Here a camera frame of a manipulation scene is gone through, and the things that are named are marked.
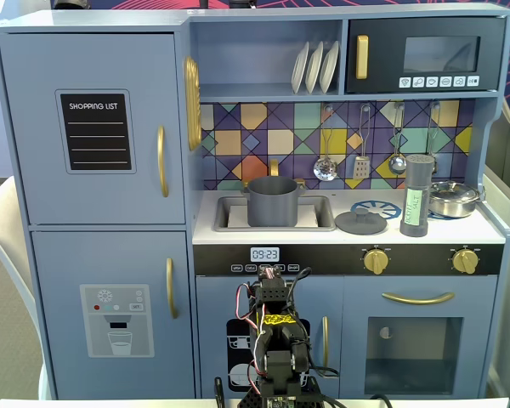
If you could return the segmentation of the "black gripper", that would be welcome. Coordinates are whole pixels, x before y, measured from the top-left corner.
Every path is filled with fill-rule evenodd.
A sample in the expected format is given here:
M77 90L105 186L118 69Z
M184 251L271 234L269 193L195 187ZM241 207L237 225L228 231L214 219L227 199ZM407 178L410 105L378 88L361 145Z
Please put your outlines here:
M260 286L265 289L283 289L286 288L286 282L283 280L279 269L264 269L258 276Z

